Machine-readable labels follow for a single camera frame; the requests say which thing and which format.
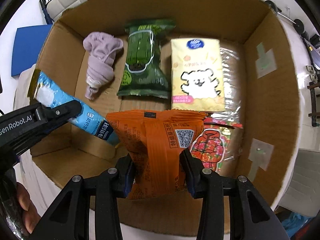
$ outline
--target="qr code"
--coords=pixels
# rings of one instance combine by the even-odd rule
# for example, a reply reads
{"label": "qr code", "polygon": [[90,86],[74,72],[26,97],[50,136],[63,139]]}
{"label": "qr code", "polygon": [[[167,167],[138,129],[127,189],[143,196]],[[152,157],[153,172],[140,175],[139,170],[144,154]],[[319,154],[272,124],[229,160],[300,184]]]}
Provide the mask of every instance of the qr code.
{"label": "qr code", "polygon": [[195,131],[188,129],[175,130],[180,148],[188,148]]}
{"label": "qr code", "polygon": [[93,118],[93,117],[94,117],[94,114],[88,112],[87,116],[90,117],[90,118]]}

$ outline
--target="orange snack bag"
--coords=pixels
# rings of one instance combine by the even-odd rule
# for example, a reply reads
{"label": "orange snack bag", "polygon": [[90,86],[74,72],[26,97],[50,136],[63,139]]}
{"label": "orange snack bag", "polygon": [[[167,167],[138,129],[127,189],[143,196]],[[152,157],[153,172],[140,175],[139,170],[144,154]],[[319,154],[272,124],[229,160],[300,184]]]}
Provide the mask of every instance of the orange snack bag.
{"label": "orange snack bag", "polygon": [[132,110],[106,119],[125,145],[137,169],[129,199],[182,190],[185,174],[180,153],[202,133],[205,113],[188,110]]}

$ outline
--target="blue board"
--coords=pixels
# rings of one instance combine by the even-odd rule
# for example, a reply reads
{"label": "blue board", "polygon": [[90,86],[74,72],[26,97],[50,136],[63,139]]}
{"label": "blue board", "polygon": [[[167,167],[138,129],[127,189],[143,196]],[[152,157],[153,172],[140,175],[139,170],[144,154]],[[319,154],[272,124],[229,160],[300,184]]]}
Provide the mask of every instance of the blue board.
{"label": "blue board", "polygon": [[18,28],[13,44],[11,76],[19,75],[37,62],[52,25]]}

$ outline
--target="white cartoon dog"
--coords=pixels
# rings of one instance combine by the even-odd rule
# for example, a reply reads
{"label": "white cartoon dog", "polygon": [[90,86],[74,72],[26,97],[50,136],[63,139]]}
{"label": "white cartoon dog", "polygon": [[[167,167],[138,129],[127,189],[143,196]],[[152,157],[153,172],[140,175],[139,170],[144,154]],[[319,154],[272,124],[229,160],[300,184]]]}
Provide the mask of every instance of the white cartoon dog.
{"label": "white cartoon dog", "polygon": [[213,77],[213,70],[197,70],[191,72],[183,72],[181,80],[187,81],[187,84],[182,84],[183,92],[193,98],[215,98],[221,93],[216,90],[219,85],[219,80]]}

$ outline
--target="plastic wrapper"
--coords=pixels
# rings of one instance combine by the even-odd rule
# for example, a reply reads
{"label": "plastic wrapper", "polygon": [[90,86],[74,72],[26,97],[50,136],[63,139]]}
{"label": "plastic wrapper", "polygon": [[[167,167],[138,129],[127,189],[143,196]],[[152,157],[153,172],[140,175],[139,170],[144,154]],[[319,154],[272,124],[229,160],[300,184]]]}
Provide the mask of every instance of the plastic wrapper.
{"label": "plastic wrapper", "polygon": [[243,80],[245,78],[244,69],[240,65],[238,53],[220,44],[220,54],[222,57],[223,85],[225,110],[211,114],[211,117],[230,122],[243,122],[241,120],[241,106],[244,103]]}
{"label": "plastic wrapper", "polygon": [[205,168],[220,173],[223,161],[238,155],[242,125],[213,118],[204,120],[204,131],[190,146],[193,157],[200,159]]}
{"label": "plastic wrapper", "polygon": [[172,20],[137,20],[126,27],[128,52],[118,96],[169,98],[171,89],[160,69],[160,38],[175,27]]}
{"label": "plastic wrapper", "polygon": [[118,145],[118,136],[104,117],[84,102],[68,95],[41,70],[36,69],[34,71],[28,96],[50,108],[54,108],[72,100],[77,100],[82,105],[82,112],[79,116],[71,118],[68,121],[87,133],[107,141],[113,146]]}
{"label": "plastic wrapper", "polygon": [[172,108],[223,111],[225,99],[219,40],[172,39],[171,49]]}
{"label": "plastic wrapper", "polygon": [[205,113],[187,110],[132,110],[107,114],[137,169],[129,199],[183,190],[179,155],[203,131]]}

